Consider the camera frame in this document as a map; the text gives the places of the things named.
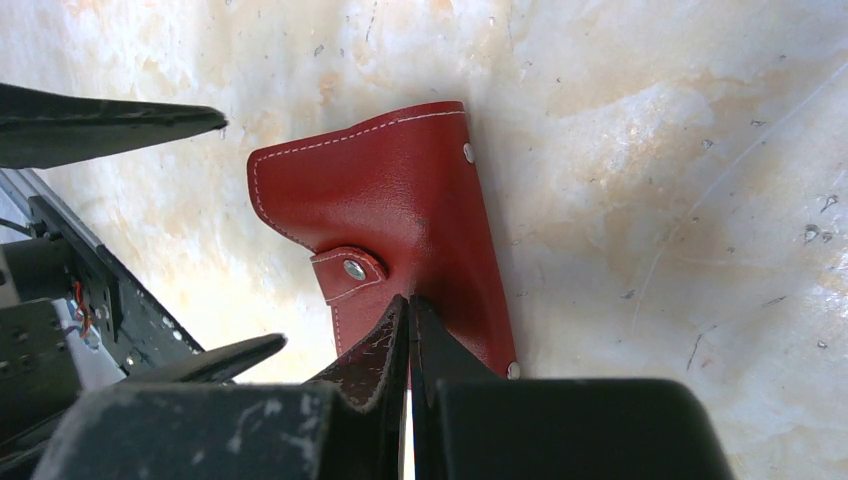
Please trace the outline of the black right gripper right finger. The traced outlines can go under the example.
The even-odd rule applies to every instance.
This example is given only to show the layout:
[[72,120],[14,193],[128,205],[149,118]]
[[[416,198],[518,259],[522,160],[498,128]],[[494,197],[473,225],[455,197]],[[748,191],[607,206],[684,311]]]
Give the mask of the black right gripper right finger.
[[499,377],[443,325],[422,296],[409,304],[414,468],[418,479],[482,479],[484,417],[472,401]]

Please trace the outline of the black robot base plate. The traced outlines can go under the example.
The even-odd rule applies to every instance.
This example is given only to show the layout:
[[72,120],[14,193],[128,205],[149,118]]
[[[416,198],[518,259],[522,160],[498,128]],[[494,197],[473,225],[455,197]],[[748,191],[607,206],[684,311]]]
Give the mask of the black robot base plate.
[[108,353],[126,374],[203,352],[104,246],[33,223],[1,247],[1,438],[70,406],[82,388],[70,341]]

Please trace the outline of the red leather card holder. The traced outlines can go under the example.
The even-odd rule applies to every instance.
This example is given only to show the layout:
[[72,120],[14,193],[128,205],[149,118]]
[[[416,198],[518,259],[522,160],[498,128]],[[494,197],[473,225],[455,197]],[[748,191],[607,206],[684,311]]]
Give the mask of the red leather card holder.
[[484,365],[520,376],[461,102],[255,150],[247,188],[257,216],[309,251],[338,353],[371,331],[393,297],[419,295]]

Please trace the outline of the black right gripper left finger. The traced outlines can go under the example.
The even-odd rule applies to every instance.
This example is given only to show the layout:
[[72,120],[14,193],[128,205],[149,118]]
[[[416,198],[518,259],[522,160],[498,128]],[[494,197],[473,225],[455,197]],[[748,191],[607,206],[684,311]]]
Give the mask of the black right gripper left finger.
[[408,301],[394,296],[361,340],[306,381],[328,393],[318,479],[398,479],[409,360]]

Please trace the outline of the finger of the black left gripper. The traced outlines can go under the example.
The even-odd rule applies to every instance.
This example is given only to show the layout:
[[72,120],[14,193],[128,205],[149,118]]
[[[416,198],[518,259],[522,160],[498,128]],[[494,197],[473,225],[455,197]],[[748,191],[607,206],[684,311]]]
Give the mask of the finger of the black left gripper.
[[283,334],[267,334],[133,373],[124,382],[223,384],[277,354],[286,344]]
[[211,107],[72,97],[3,83],[1,166],[50,169],[227,126]]

